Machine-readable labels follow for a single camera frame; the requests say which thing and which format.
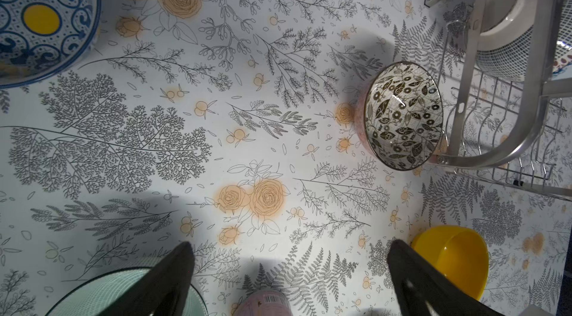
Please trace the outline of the dark glass patterned bowl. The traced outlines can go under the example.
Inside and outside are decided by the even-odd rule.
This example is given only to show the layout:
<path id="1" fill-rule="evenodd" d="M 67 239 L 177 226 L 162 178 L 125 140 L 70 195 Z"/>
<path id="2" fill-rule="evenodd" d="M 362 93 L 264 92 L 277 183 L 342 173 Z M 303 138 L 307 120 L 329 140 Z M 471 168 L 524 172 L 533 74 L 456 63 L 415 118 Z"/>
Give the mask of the dark glass patterned bowl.
<path id="1" fill-rule="evenodd" d="M 476 64 L 489 76 L 523 82 L 538 0 L 486 0 Z M 571 0 L 564 0 L 558 40 L 571 42 Z"/>

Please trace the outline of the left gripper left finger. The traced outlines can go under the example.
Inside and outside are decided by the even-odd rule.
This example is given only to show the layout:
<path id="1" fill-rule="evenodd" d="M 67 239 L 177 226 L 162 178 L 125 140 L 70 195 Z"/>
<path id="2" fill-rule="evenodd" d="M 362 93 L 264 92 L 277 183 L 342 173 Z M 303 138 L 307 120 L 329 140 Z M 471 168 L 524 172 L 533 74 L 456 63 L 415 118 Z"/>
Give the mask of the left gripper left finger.
<path id="1" fill-rule="evenodd" d="M 181 315 L 194 269 L 192 245 L 182 242 L 101 314 Z"/>

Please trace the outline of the yellow plastic bowl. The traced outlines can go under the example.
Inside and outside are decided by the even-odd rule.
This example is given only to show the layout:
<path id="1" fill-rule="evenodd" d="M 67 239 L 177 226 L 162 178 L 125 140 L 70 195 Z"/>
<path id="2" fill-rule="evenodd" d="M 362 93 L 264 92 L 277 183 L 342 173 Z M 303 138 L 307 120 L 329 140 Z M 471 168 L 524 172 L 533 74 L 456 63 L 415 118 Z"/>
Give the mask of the yellow plastic bowl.
<path id="1" fill-rule="evenodd" d="M 489 274 L 489 253 L 476 231 L 436 226 L 418 234 L 411 247 L 466 295 L 481 299 Z"/>

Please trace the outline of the white brown dotted bowl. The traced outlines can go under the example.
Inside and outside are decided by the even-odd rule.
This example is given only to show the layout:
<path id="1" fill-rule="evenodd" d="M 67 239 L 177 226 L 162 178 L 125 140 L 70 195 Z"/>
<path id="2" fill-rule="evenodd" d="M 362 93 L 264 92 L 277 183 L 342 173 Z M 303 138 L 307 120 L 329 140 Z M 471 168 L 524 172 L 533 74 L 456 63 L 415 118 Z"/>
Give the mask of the white brown dotted bowl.
<path id="1" fill-rule="evenodd" d="M 568 78 L 567 69 L 571 68 L 571 42 L 563 40 L 557 41 L 553 64 L 553 79 Z"/>

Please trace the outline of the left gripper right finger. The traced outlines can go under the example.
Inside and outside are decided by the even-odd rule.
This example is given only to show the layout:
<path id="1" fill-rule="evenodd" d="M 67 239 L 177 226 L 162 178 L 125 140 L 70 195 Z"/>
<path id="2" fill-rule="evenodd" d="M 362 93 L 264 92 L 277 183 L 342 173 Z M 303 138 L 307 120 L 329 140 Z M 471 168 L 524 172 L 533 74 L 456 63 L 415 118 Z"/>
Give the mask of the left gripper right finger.
<path id="1" fill-rule="evenodd" d="M 391 243 L 387 265 L 403 315 L 498 314 L 464 294 L 402 240 Z"/>

